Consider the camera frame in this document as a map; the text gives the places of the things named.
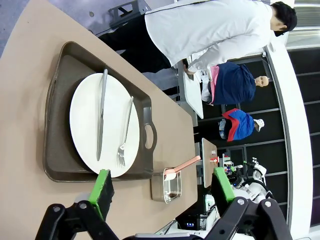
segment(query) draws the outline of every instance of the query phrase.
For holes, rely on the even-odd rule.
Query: white plate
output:
[[[100,161],[97,161],[97,137],[102,90],[102,73],[86,77],[74,92],[70,106],[70,130],[76,150],[84,163],[95,173],[110,169],[111,177],[123,175],[134,163],[139,148],[139,120],[132,105],[126,144],[125,167],[118,165],[117,151],[124,138],[131,96],[113,76],[106,80],[103,136]]]

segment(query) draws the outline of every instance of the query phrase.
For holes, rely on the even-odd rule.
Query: white shirt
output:
[[[257,0],[181,0],[145,14],[146,29],[156,47],[175,65],[206,50],[188,70],[241,58],[271,40],[272,9]]]

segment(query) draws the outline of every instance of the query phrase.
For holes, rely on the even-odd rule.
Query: white cap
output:
[[[258,126],[259,126],[258,132],[260,132],[260,129],[265,126],[265,122],[262,119],[258,119],[258,120],[257,119],[253,119],[253,121],[255,121],[256,124],[258,124]]]

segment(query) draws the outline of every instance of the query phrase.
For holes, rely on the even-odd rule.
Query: screw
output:
[[[243,205],[243,204],[245,204],[245,201],[244,201],[243,199],[239,199],[239,200],[237,201],[237,203],[240,204],[240,205]]]
[[[81,209],[85,209],[85,208],[87,208],[87,204],[85,204],[85,203],[81,203],[81,204],[80,204],[80,208],[81,208]]]
[[[60,211],[60,207],[54,206],[54,207],[53,207],[53,211],[55,211],[56,213],[59,212],[59,211]]]
[[[271,207],[271,202],[266,201],[266,202],[264,203],[264,205],[266,205],[267,208],[270,208],[270,207]]]

